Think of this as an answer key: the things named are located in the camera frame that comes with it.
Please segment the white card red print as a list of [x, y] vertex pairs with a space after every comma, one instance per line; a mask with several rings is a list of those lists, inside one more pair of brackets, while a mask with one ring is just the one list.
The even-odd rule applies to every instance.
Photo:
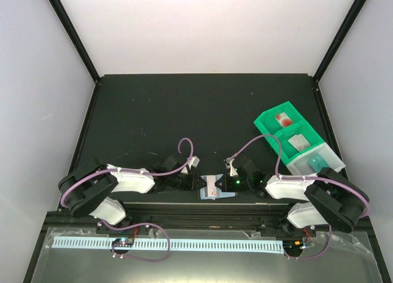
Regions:
[[301, 151], [303, 149], [303, 141], [302, 138], [299, 135], [294, 135], [292, 136], [288, 142], [298, 151]]

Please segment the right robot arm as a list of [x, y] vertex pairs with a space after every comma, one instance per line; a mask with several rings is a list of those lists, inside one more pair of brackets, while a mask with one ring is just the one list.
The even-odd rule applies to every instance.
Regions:
[[228, 173], [216, 176], [208, 185], [213, 195], [252, 192], [261, 198], [293, 200], [279, 220], [279, 228], [287, 236], [313, 225], [330, 225], [350, 233], [369, 210], [369, 197], [331, 168], [305, 176], [276, 176], [241, 156], [230, 160], [228, 167]]

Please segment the black leather card holder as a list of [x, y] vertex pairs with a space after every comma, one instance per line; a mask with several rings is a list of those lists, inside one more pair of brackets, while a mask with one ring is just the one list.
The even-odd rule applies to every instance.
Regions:
[[198, 189], [198, 197], [200, 200], [217, 200], [223, 198], [234, 198], [236, 192], [227, 192], [226, 175], [205, 175], [201, 176], [202, 187]]

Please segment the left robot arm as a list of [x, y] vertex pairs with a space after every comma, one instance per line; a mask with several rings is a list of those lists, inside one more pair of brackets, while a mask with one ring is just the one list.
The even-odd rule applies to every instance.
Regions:
[[104, 219], [116, 232], [126, 233], [131, 228], [132, 219], [123, 201], [109, 195], [205, 188], [206, 177], [197, 173], [198, 164], [198, 157], [186, 158], [181, 153], [172, 154], [163, 163], [148, 169], [120, 168], [94, 158], [60, 180], [61, 205], [75, 218], [94, 216]]

